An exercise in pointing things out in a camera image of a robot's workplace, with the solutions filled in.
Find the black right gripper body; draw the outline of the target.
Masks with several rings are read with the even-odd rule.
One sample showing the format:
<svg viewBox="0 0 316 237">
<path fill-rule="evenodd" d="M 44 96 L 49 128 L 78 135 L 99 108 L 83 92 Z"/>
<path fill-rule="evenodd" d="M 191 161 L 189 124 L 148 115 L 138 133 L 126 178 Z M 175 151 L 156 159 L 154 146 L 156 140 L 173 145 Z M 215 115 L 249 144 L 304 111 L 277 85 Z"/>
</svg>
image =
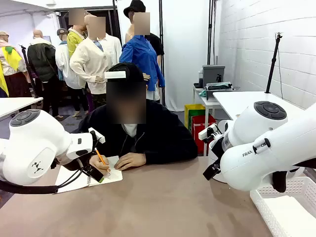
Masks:
<svg viewBox="0 0 316 237">
<path fill-rule="evenodd" d="M 214 163 L 224 154 L 224 150 L 222 148 L 223 139 L 224 135 L 220 134 L 216 135 L 214 139 L 210 142 L 208 151 L 209 163 Z"/>
</svg>

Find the person's left hand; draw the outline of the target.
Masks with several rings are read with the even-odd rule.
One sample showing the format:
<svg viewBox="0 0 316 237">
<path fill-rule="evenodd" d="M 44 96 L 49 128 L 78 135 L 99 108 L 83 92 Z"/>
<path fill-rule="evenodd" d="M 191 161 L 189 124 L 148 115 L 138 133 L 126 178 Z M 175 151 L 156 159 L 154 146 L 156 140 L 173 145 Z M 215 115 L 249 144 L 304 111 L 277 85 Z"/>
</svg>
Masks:
<svg viewBox="0 0 316 237">
<path fill-rule="evenodd" d="M 146 164 L 145 154 L 127 153 L 119 158 L 114 168 L 116 170 L 126 170 L 133 167 L 140 167 Z"/>
</svg>

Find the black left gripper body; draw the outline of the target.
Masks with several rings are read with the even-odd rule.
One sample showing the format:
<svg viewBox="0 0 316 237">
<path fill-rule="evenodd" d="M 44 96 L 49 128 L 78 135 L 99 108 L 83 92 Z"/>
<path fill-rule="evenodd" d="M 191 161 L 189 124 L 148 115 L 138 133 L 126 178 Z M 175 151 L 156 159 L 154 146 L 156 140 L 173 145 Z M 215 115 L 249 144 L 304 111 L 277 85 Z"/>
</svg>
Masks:
<svg viewBox="0 0 316 237">
<path fill-rule="evenodd" d="M 80 170 L 82 167 L 86 167 L 89 164 L 90 158 L 78 158 L 69 159 L 69 158 L 58 158 L 57 162 L 70 171 Z"/>
</svg>

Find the person's right hand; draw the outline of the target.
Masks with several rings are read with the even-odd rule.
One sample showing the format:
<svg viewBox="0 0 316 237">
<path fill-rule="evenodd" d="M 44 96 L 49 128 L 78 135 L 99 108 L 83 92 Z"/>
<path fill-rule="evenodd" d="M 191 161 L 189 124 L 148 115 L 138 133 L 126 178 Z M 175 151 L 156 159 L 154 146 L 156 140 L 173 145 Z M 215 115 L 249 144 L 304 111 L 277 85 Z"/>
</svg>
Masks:
<svg viewBox="0 0 316 237">
<path fill-rule="evenodd" d="M 107 175 L 111 171 L 110 166 L 109 166 L 109 161 L 104 155 L 101 155 L 101 157 L 104 163 L 101 161 L 98 155 L 93 155 L 90 158 L 89 163 L 92 166 L 94 166 L 96 169 L 98 169 L 103 175 Z"/>
</svg>

